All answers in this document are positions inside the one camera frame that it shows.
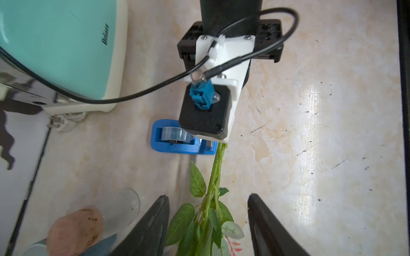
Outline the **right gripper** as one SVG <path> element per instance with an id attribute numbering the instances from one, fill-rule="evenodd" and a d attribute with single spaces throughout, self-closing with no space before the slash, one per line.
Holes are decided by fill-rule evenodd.
<path id="1" fill-rule="evenodd" d="M 276 42 L 282 35 L 279 19 L 260 20 L 256 35 L 224 38 L 223 44 L 217 45 L 217 59 L 212 58 L 205 68 L 210 69 L 238 56 L 259 51 Z M 186 70 L 193 68 L 203 59 L 213 39 L 212 36 L 204 34 L 201 21 L 191 26 L 177 44 L 179 57 L 183 59 Z"/>

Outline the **pink flower bouquet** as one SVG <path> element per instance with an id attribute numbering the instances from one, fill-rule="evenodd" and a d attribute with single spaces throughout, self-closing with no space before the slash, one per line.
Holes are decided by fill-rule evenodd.
<path id="1" fill-rule="evenodd" d="M 226 149 L 227 144 L 217 146 L 209 182 L 190 164 L 190 193 L 202 202 L 182 204 L 170 221 L 165 246 L 177 245 L 178 256 L 235 256 L 242 251 L 244 232 L 220 200 L 229 191 L 220 186 Z"/>

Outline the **blue tape dispenser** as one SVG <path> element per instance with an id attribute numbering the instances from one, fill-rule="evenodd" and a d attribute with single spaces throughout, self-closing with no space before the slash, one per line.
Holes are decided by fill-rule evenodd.
<path id="1" fill-rule="evenodd" d="M 150 145 L 161 153 L 215 155 L 218 143 L 195 137 L 183 130 L 177 120 L 161 119 L 152 126 Z"/>

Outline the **mint green toaster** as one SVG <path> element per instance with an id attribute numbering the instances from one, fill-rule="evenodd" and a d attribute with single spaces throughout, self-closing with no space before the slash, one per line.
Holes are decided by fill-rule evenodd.
<path id="1" fill-rule="evenodd" d="M 1 99 L 80 121 L 120 96 L 126 1 L 2 1 Z"/>

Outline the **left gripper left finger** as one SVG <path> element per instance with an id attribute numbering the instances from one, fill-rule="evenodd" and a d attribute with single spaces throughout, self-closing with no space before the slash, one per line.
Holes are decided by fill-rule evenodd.
<path id="1" fill-rule="evenodd" d="M 161 256 L 167 235 L 170 203 L 160 196 L 111 256 Z"/>

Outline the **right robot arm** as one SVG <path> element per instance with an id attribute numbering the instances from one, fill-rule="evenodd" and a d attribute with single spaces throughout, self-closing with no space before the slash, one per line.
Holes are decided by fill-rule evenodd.
<path id="1" fill-rule="evenodd" d="M 283 35 L 279 19 L 261 19 L 262 1 L 201 1 L 201 21 L 195 22 L 177 44 L 185 69 L 191 73 L 195 65 L 208 56 L 200 67 L 202 73 L 216 68 L 208 79 L 223 74 L 246 84 L 250 60 L 225 68 L 233 59 L 258 52 L 277 42 Z"/>

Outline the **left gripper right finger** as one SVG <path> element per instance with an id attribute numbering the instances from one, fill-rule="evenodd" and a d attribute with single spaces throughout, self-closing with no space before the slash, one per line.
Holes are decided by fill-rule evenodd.
<path id="1" fill-rule="evenodd" d="M 308 256 L 257 194 L 248 198 L 248 219 L 256 256 Z"/>

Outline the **glass jar with cork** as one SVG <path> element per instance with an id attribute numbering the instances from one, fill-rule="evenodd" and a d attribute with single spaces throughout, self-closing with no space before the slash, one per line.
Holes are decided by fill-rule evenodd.
<path id="1" fill-rule="evenodd" d="M 121 189 L 99 202 L 56 220 L 47 240 L 75 242 L 79 256 L 85 249 L 129 227 L 138 217 L 141 202 L 131 188 Z"/>

